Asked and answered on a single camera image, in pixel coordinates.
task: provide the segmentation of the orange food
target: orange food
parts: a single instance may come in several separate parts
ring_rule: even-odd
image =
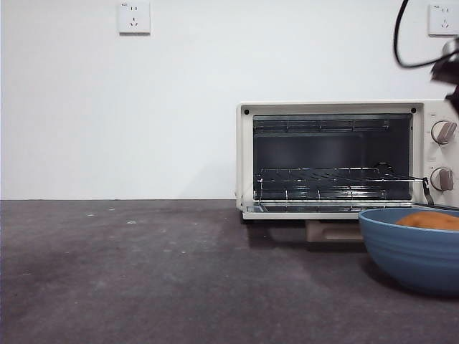
[[[413,213],[397,221],[397,224],[409,227],[459,231],[459,217],[436,211]]]

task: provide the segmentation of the power cord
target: power cord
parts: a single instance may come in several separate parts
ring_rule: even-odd
[[[400,22],[402,21],[404,9],[408,5],[408,0],[403,0],[402,5],[399,10],[399,14],[397,16],[397,20],[395,22],[395,31],[394,31],[394,54],[395,54],[395,59],[397,60],[397,63],[399,64],[400,67],[403,68],[418,68],[418,67],[424,67],[428,65],[433,65],[436,62],[443,61],[445,59],[449,59],[455,54],[459,53],[459,49],[451,52],[450,54],[444,55],[438,59],[431,59],[430,61],[426,62],[421,62],[421,63],[414,63],[414,64],[407,64],[404,63],[399,56],[399,50],[398,50],[398,42],[399,42],[399,28],[400,28]]]

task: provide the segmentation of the wall outlet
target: wall outlet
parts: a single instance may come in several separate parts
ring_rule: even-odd
[[[148,2],[123,2],[118,7],[120,34],[150,34],[150,4]]]
[[[429,6],[429,36],[459,34],[459,3],[435,3]]]

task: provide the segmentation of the white toaster oven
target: white toaster oven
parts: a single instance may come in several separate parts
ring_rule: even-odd
[[[246,220],[344,220],[459,206],[457,122],[444,100],[244,102],[237,208]]]

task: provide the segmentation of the oven knob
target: oven knob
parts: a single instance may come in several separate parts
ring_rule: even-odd
[[[450,142],[451,138],[453,138],[457,126],[458,125],[456,123],[448,120],[436,122],[431,130],[432,138],[439,145],[445,145]]]
[[[430,176],[430,183],[438,191],[450,191],[454,187],[453,171],[449,168],[437,168]]]

